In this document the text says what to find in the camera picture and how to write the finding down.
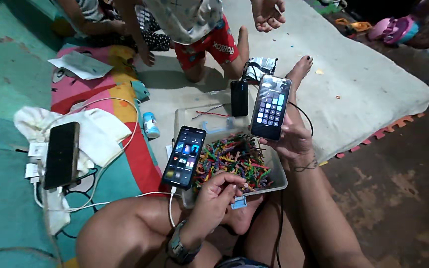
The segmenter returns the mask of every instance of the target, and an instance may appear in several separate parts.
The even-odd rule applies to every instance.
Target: foot
[[[232,210],[231,206],[228,206],[226,221],[223,223],[229,225],[236,234],[245,234],[251,225],[254,213],[263,200],[263,194],[253,195],[246,197],[246,207]]]
[[[286,78],[292,82],[301,82],[301,80],[309,73],[310,67],[312,67],[311,56],[302,57],[295,65],[294,68],[286,75]]]
[[[313,58],[311,56],[302,57],[295,65],[294,68],[286,75],[287,79],[292,81],[291,93],[289,94],[289,101],[296,103],[295,92],[301,85],[302,79],[309,73],[312,67]]]

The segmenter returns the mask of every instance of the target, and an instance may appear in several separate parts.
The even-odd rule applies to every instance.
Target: smartphone
[[[271,75],[262,77],[251,120],[252,135],[279,140],[291,83],[289,79]]]
[[[231,115],[246,116],[248,109],[248,86],[246,81],[231,82]]]
[[[79,158],[79,129],[78,122],[69,122],[51,128],[44,189],[53,189],[75,181]]]
[[[182,126],[175,141],[162,183],[188,190],[191,188],[191,177],[198,164],[206,131],[189,126]]]

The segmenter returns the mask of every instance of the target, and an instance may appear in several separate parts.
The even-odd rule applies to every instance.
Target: wristwatch
[[[186,220],[182,221],[175,228],[172,239],[166,244],[166,253],[169,257],[178,265],[186,265],[193,261],[194,256],[200,252],[201,245],[193,250],[188,251],[180,241],[180,229],[186,223]]]

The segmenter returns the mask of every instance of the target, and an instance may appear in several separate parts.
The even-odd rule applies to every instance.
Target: white cable
[[[42,187],[44,188],[44,183],[45,183],[45,177],[42,174],[42,161],[39,159],[38,160],[38,164],[37,164],[38,168],[38,173],[39,173],[39,180],[41,181]],[[44,227],[46,229],[46,234],[49,237],[49,240],[51,241],[52,246],[54,247],[54,250],[56,251],[56,259],[57,259],[57,263],[61,268],[64,268],[64,264],[63,264],[63,259],[61,257],[61,252],[59,251],[59,247],[56,244],[56,241],[54,240],[54,237],[51,234],[50,231],[50,223],[49,223],[49,207],[47,204],[47,192],[43,189],[42,190],[42,214],[44,217]]]
[[[36,201],[36,204],[40,206],[41,208],[44,208],[44,206],[39,202],[39,199],[37,198],[37,182],[33,183],[34,186],[34,201]]]
[[[172,226],[175,228],[175,222],[173,222],[173,216],[172,216],[172,200],[173,200],[173,195],[176,192],[176,187],[172,186],[172,190],[170,192],[171,192],[171,195],[170,195],[170,202],[168,204],[168,214],[170,215],[170,222],[172,223]]]
[[[143,196],[146,196],[146,195],[152,195],[152,194],[170,195],[171,193],[167,193],[167,192],[149,192],[149,193],[137,195],[137,196],[134,196],[134,197],[135,198],[139,198],[139,197],[143,197]],[[37,192],[36,191],[34,191],[34,201],[36,201],[36,204],[38,204],[40,207],[44,208],[44,206],[39,202],[39,200],[37,198]],[[93,207],[93,206],[96,206],[96,205],[110,204],[110,203],[112,203],[112,201],[110,201],[110,202],[104,202],[104,203],[97,203],[97,204],[86,205],[84,208]],[[49,209],[49,210],[50,211],[65,211],[65,210],[61,210],[61,209]]]
[[[106,164],[104,167],[102,167],[102,168],[100,169],[100,171],[97,173],[97,175],[95,176],[94,187],[93,187],[93,189],[92,189],[91,196],[90,196],[90,198],[87,200],[87,202],[86,202],[83,206],[81,206],[81,207],[77,207],[77,208],[69,208],[69,209],[65,210],[66,212],[76,212],[76,211],[79,211],[79,210],[81,210],[81,209],[86,208],[86,207],[87,207],[87,204],[89,204],[89,203],[90,203],[90,201],[92,200],[92,198],[93,198],[93,196],[94,196],[95,189],[97,188],[97,185],[98,185],[98,183],[99,183],[99,178],[100,178],[100,176],[104,173],[105,169],[110,165],[110,163],[111,163],[112,161],[114,161],[114,160],[115,160],[117,157],[119,157],[123,152],[125,152],[125,149],[127,148],[128,144],[130,144],[130,143],[131,143],[131,141],[132,141],[132,139],[134,138],[135,130],[137,129],[137,125],[138,125],[138,117],[139,117],[139,115],[140,115],[140,111],[137,109],[137,107],[136,107],[133,103],[131,103],[131,102],[130,102],[130,101],[128,101],[128,100],[121,99],[121,98],[116,98],[116,97],[103,98],[103,99],[100,99],[100,100],[94,100],[93,102],[90,102],[90,103],[88,103],[88,104],[84,104],[84,106],[80,107],[79,109],[74,110],[74,111],[71,111],[71,112],[68,112],[68,113],[66,113],[66,114],[62,115],[61,117],[58,117],[58,118],[54,119],[50,124],[48,124],[48,125],[47,125],[47,126],[46,126],[42,131],[41,131],[41,135],[42,135],[42,136],[44,136],[44,133],[45,133],[45,132],[46,132],[46,131],[51,127],[51,125],[52,125],[52,124],[54,124],[54,122],[56,122],[57,120],[62,119],[63,117],[68,116],[69,114],[75,113],[76,111],[80,111],[80,110],[82,110],[83,108],[85,108],[85,107],[87,107],[87,106],[89,106],[89,105],[91,105],[91,104],[94,104],[94,103],[96,103],[96,102],[104,101],[104,100],[110,100],[110,99],[116,99],[116,100],[125,101],[125,102],[127,102],[128,104],[130,104],[130,105],[135,109],[135,111],[136,111],[136,113],[137,113],[137,116],[136,116],[136,119],[135,119],[135,127],[134,127],[134,130],[132,131],[132,135],[130,136],[130,139],[128,140],[127,144],[126,144],[126,145],[125,145],[125,146],[120,150],[120,152],[119,152],[119,153],[117,153],[117,154],[116,154],[116,155],[114,155],[112,158],[110,158],[110,159],[109,159],[109,161],[107,162],[107,164]]]

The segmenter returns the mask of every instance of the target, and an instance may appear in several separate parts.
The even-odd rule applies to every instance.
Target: clear plastic bin
[[[200,101],[201,106],[188,108],[188,109],[179,109],[176,111],[175,116],[175,137],[178,136],[178,132],[183,125],[204,128],[207,132],[204,145],[210,144],[220,139],[228,138],[231,134],[238,132],[249,133],[248,125],[251,124],[252,109],[254,108],[254,101],[252,96],[249,97],[249,110],[250,113],[247,116],[234,118],[234,117],[220,117],[212,115],[202,115],[196,119],[193,117],[197,116],[196,111],[207,111],[212,107],[217,107],[224,104],[223,107],[217,108],[212,111],[214,113],[220,114],[230,114],[231,104],[230,104],[230,93],[229,91],[221,91],[216,93],[205,93],[200,94],[199,98],[202,98],[203,101]],[[276,151],[269,146],[261,145],[262,148],[266,150],[263,151],[264,155],[264,164],[271,168],[272,171],[269,174],[269,178],[273,180],[273,183],[267,188],[257,191],[244,194],[245,196],[257,195],[277,190],[282,190],[287,187],[287,178],[286,174],[279,160],[279,156]],[[183,205],[186,208],[193,208],[195,202],[195,196],[193,189],[188,189],[182,191]]]

